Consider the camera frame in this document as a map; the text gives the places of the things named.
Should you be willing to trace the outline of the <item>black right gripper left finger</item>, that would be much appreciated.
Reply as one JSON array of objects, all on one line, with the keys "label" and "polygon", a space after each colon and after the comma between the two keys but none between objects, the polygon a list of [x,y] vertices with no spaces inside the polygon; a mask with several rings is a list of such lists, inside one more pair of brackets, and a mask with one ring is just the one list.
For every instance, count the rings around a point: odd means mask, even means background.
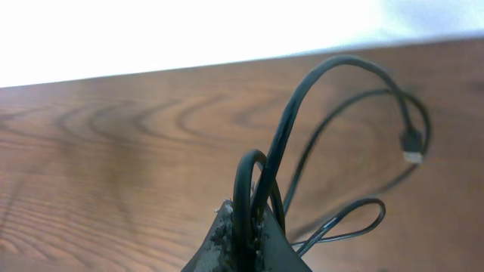
[{"label": "black right gripper left finger", "polygon": [[232,201],[225,199],[203,243],[181,272],[234,272]]}]

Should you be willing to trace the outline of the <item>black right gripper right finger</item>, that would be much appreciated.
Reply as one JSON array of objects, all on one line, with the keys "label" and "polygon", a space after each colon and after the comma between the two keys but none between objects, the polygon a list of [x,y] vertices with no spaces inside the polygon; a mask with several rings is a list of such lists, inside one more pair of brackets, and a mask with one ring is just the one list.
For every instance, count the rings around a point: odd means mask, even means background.
[{"label": "black right gripper right finger", "polygon": [[262,218],[260,238],[260,246],[256,251],[256,272],[312,271],[293,250],[268,206]]}]

